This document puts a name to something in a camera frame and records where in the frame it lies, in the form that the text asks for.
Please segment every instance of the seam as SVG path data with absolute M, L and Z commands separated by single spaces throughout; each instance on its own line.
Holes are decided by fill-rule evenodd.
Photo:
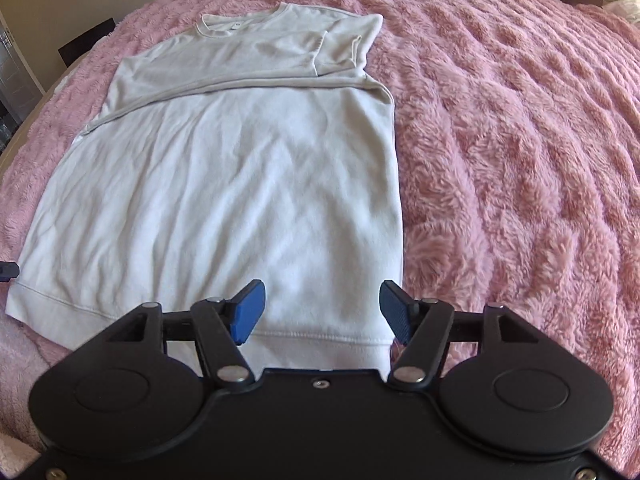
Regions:
M 362 36 L 357 35 L 353 41 L 351 41 L 351 62 L 353 63 L 353 67 L 357 68 L 357 60 L 358 60 L 358 49 L 360 47 L 360 42 L 362 41 Z
M 314 68 L 314 75 L 316 77 L 319 77 L 319 75 L 318 75 L 318 67 L 316 66 L 316 60 L 318 59 L 318 54 L 320 54 L 320 50 L 322 50 L 322 45 L 324 44 L 324 38 L 326 38 L 326 35 L 327 35 L 327 31 L 324 30 L 322 32 L 322 37 L 320 38 L 320 41 L 318 42 L 318 47 L 313 52 L 313 57 L 311 59 L 311 66 Z
M 100 312 L 98 310 L 94 310 L 91 307 L 88 306 L 82 306 L 82 305 L 76 305 L 74 303 L 69 303 L 68 301 L 65 300 L 61 300 L 60 298 L 56 298 L 55 296 L 51 296 L 49 294 L 45 294 L 44 292 L 40 292 L 39 290 L 36 290 L 35 288 L 33 288 L 32 286 L 29 285 L 25 285 L 23 282 L 14 282 L 14 285 L 20 285 L 23 288 L 26 288 L 27 290 L 30 290 L 31 292 L 34 292 L 35 294 L 42 296 L 43 298 L 47 298 L 48 300 L 52 300 L 55 301 L 57 303 L 66 305 L 66 306 L 70 306 L 72 308 L 76 308 L 78 310 L 82 310 L 83 312 L 87 312 L 89 314 L 95 314 L 96 316 L 100 316 L 100 317 L 104 317 L 106 319 L 111 319 L 112 321 L 115 321 L 117 319 L 120 319 L 122 316 L 110 316 L 109 314 L 105 314 L 103 312 Z
M 272 88 L 275 86 L 286 86 L 288 88 L 308 88 L 308 86 L 298 86 L 291 83 L 291 80 L 305 80 L 311 78 L 314 82 L 314 86 L 312 88 L 320 88 L 318 86 L 318 81 L 321 79 L 320 76 L 294 76 L 294 77 L 275 77 L 275 78 L 260 78 L 259 75 L 268 72 L 269 70 L 265 69 L 260 73 L 256 73 L 251 78 L 240 78 L 240 79 L 232 79 L 232 80 L 222 80 L 219 82 L 210 82 L 210 80 L 201 79 L 194 83 L 189 83 L 187 85 L 180 86 L 178 88 L 172 89 L 170 92 L 165 91 L 159 94 L 153 95 L 151 98 L 147 98 L 146 100 L 138 100 L 128 105 L 127 107 L 121 108 L 117 112 L 110 112 L 109 114 L 101 117 L 101 118 L 93 118 L 89 123 L 85 124 L 85 126 L 80 131 L 79 135 L 83 137 L 87 136 L 94 130 L 97 130 L 100 126 L 104 124 L 115 121 L 125 115 L 131 113 L 132 111 L 139 110 L 149 104 L 167 101 L 171 99 L 175 99 L 177 97 L 183 97 L 185 95 L 193 95 L 204 92 L 215 92 L 215 91 L 223 91 L 231 88 L 247 88 L 248 86 L 260 86 L 264 88 Z M 287 84 L 282 85 L 281 81 L 286 80 Z M 377 82 L 375 79 L 371 78 L 369 75 L 365 73 L 363 82 L 355 82 L 355 81 L 345 81 L 338 83 L 332 83 L 331 86 L 327 86 L 324 88 L 362 88 L 362 89 L 372 89 L 374 87 L 383 89 L 386 94 L 388 94 L 390 99 L 393 99 L 393 96 L 389 92 L 389 90 L 382 84 Z
M 207 25 L 207 23 L 204 21 L 204 17 L 205 16 L 215 16 L 217 18 L 224 18 L 225 19 L 225 23 L 226 22 L 232 22 L 233 20 L 247 20 L 250 19 L 252 16 L 255 16 L 256 14 L 261 14 L 262 12 L 268 12 L 268 10 L 272 10 L 273 12 L 271 14 L 267 14 L 266 16 L 263 16 L 262 19 L 259 22 L 256 22 L 254 24 L 250 24 L 246 28 L 254 28 L 254 25 L 260 25 L 260 24 L 266 24 L 266 23 L 271 23 L 275 20 L 277 20 L 280 16 L 282 16 L 283 14 L 285 14 L 287 12 L 287 10 L 289 10 L 291 4 L 282 2 L 279 6 L 277 7 L 273 7 L 273 9 L 267 9 L 265 11 L 261 11 L 261 12 L 251 12 L 249 14 L 245 14 L 243 16 L 219 16 L 216 14 L 209 14 L 208 12 L 205 12 L 203 15 L 201 15 L 199 17 L 199 19 L 196 21 L 196 30 L 198 31 L 198 33 L 200 33 L 201 35 L 205 36 L 206 38 L 210 38 L 212 40 L 215 39 L 226 39 L 229 36 L 219 36 L 219 35 L 211 35 L 211 33 L 213 32 L 210 28 L 209 25 Z M 205 31 L 203 32 L 203 30 L 201 30 L 200 25 L 203 25 L 203 27 L 205 28 Z
M 342 14 L 346 14 L 347 16 L 351 16 L 352 18 L 366 18 L 367 16 L 372 16 L 372 14 L 356 14 L 355 12 L 349 12 L 344 9 L 335 9 L 335 7 L 327 7 L 323 5 L 303 5 L 303 4 L 290 4 L 296 5 L 299 7 L 307 7 L 309 9 L 324 9 L 324 10 L 332 10 L 333 12 L 341 12 Z
M 52 300 L 57 303 L 63 304 L 65 306 L 68 306 L 77 310 L 81 310 L 82 312 L 86 312 L 88 314 L 94 314 L 95 316 L 103 317 L 105 319 L 109 319 L 112 321 L 115 321 L 122 317 L 122 316 L 110 316 L 109 314 L 105 314 L 103 312 L 94 310 L 87 306 L 80 306 L 74 303 L 69 303 L 68 301 L 61 300 L 60 298 L 56 298 L 55 296 L 52 296 L 50 294 L 45 294 L 44 292 L 40 292 L 39 290 L 36 290 L 35 288 L 30 287 L 29 285 L 25 285 L 22 282 L 14 282 L 14 285 L 20 285 L 21 287 L 26 288 L 27 290 L 30 290 L 31 292 L 34 292 L 35 294 L 40 295 L 44 298 L 47 298 L 48 300 Z M 329 342 L 343 343 L 343 344 L 357 344 L 361 346 L 385 346 L 385 345 L 391 345 L 392 343 L 391 340 L 386 340 L 386 339 L 373 339 L 373 338 L 360 339 L 360 338 L 353 338 L 348 336 L 337 336 L 337 335 L 331 335 L 331 334 L 327 334 L 327 335 L 311 334 L 306 332 L 284 332 L 284 331 L 277 331 L 277 330 L 274 330 L 274 331 L 254 330 L 252 332 L 252 335 L 255 335 L 258 337 L 313 339 L 313 340 L 329 341 Z

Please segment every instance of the metal screw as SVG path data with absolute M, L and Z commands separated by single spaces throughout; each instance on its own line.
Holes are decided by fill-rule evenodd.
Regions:
M 575 474 L 575 480 L 597 480 L 597 479 L 598 479 L 598 475 L 596 475 L 596 472 L 593 469 L 589 469 L 588 467 L 584 469 L 580 469 L 580 471 L 578 471 Z
M 47 469 L 47 472 L 44 473 L 44 478 L 47 480 L 66 480 L 66 473 L 62 469 Z
M 426 376 L 424 370 L 415 366 L 403 366 L 394 371 L 394 377 L 403 383 L 419 383 Z
M 249 370 L 243 366 L 223 366 L 218 370 L 218 377 L 225 383 L 241 383 L 249 378 Z
M 324 379 L 314 381 L 314 388 L 317 388 L 318 390 L 326 390 L 329 386 L 331 386 L 331 383 Z

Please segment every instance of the black object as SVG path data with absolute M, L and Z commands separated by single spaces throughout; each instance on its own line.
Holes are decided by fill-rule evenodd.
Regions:
M 385 282 L 380 309 L 408 343 L 388 382 L 280 369 L 256 381 L 236 344 L 264 299 L 254 280 L 189 312 L 143 303 L 47 371 L 30 412 L 48 449 L 19 480 L 623 480 L 588 449 L 612 415 L 605 381 L 508 308 L 456 312 Z M 202 378 L 167 357 L 168 340 L 195 342 Z M 441 377 L 451 342 L 479 353 Z
M 82 54 L 89 52 L 91 47 L 94 46 L 100 38 L 111 34 L 114 28 L 116 28 L 116 24 L 113 18 L 109 18 L 94 28 L 90 28 L 84 34 L 80 34 L 80 36 L 69 41 L 65 46 L 60 47 L 58 52 L 60 53 L 62 61 L 65 62 L 66 67 L 70 67 Z
M 0 283 L 7 283 L 9 280 L 20 275 L 20 267 L 13 262 L 0 262 Z
M 6 109 L 2 102 L 2 94 L 0 92 L 0 153 L 4 152 L 9 145 L 11 138 L 18 129 L 18 123 L 14 117 Z

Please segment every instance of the bed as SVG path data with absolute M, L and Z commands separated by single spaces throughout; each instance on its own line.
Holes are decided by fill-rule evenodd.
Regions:
M 597 7 L 155 0 L 44 98 L 12 141 L 24 145 L 0 158 L 0 260 L 20 255 L 50 175 L 123 57 L 203 12 L 236 16 L 282 1 L 384 16 L 367 72 L 396 101 L 404 288 L 468 311 L 508 304 L 587 362 L 616 397 L 599 451 L 628 475 L 640 470 L 640 34 Z M 0 285 L 2 305 L 7 290 Z M 2 314 L 0 432 L 38 447 L 28 391 L 64 355 Z

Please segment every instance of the white fabric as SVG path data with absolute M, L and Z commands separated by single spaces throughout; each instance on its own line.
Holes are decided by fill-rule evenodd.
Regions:
M 260 278 L 266 311 L 241 348 L 256 372 L 388 371 L 394 110 L 364 73 L 381 26 L 282 4 L 205 15 L 123 60 L 47 185 L 7 313 L 76 348 L 143 301 L 183 310 Z
M 602 8 L 640 28 L 640 0 L 617 0 Z

